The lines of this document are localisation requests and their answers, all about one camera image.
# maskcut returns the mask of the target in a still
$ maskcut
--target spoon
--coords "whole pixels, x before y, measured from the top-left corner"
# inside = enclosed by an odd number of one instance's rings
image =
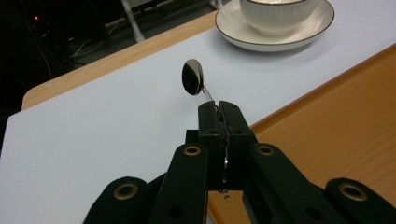
[[[189,59],[184,63],[181,73],[181,81],[186,92],[191,95],[197,95],[201,91],[208,101],[213,101],[209,91],[204,86],[204,72],[201,64],[195,59]]]

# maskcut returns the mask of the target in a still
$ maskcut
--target table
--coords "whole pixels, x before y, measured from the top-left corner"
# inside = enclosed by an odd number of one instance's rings
[[[44,83],[25,95],[23,109],[34,112],[36,107],[33,105],[46,103],[54,96],[206,31],[214,26],[214,17],[215,13],[206,15]],[[393,189],[396,187],[396,121],[392,116],[396,111],[392,97],[395,95],[392,88],[396,79],[395,61],[395,48],[391,47],[311,91],[295,103],[256,122],[251,128],[260,141],[277,145],[284,150],[313,183],[323,187],[329,178],[339,175],[355,178],[395,205],[396,196]],[[380,76],[373,78],[376,72]],[[246,217],[240,215],[242,209],[238,207],[239,195],[240,192],[235,192],[227,201],[216,193],[210,195],[209,212],[213,215],[214,221],[246,221]]]

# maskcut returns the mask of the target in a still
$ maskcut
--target cable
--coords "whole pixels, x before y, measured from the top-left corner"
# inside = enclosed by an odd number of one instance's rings
[[[89,40],[87,40],[87,41],[85,41],[84,43],[82,43],[82,45],[78,48],[78,50],[76,50],[76,52],[71,56],[71,57],[75,57],[78,53],[79,53],[79,51],[82,49],[82,48],[84,48],[84,46],[86,45],[86,44],[88,44],[88,43],[90,43],[90,39]]]
[[[108,32],[109,35],[111,35],[111,33],[113,33],[113,31],[117,28],[117,26],[120,24],[121,22],[121,18],[123,17],[123,15],[125,14],[125,11],[123,11],[119,17],[119,20],[117,21],[117,23],[114,25],[113,28],[111,28],[111,30]]]
[[[78,49],[78,51],[70,57],[70,59],[76,58],[76,57],[79,57],[79,56],[82,56],[82,55],[86,55],[86,54],[89,54],[89,53],[91,53],[91,52],[94,52],[96,49],[99,49],[99,48],[102,46],[103,43],[104,43],[104,41],[102,40],[102,41],[100,41],[99,44],[96,45],[93,49],[90,49],[90,50],[88,50],[88,51],[86,51],[86,52],[83,52],[83,53],[78,54],[78,52],[79,52],[79,51],[82,49],[82,47],[84,46],[84,44],[83,44],[83,45],[81,45],[81,47]]]
[[[48,67],[48,69],[49,69],[49,78],[52,79],[52,72],[51,72],[51,70],[50,70],[50,64],[49,64],[49,62],[47,61],[46,56],[44,55],[43,51],[41,50],[41,48],[40,48],[37,44],[35,44],[35,47],[38,49],[38,52],[40,52],[41,57],[43,57],[43,59],[44,59],[44,62],[46,62],[46,65],[47,65],[47,67]]]

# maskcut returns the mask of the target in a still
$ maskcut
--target saucer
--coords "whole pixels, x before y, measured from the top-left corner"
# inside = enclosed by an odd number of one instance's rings
[[[309,18],[284,35],[264,35],[247,24],[239,0],[232,0],[218,11],[216,26],[226,40],[243,49],[261,52],[296,49],[320,37],[332,24],[332,5],[326,0],[319,1]]]

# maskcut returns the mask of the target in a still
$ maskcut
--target white teacup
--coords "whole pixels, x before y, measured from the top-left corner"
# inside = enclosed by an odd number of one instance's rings
[[[305,21],[318,0],[239,0],[248,24],[264,35],[283,35]]]

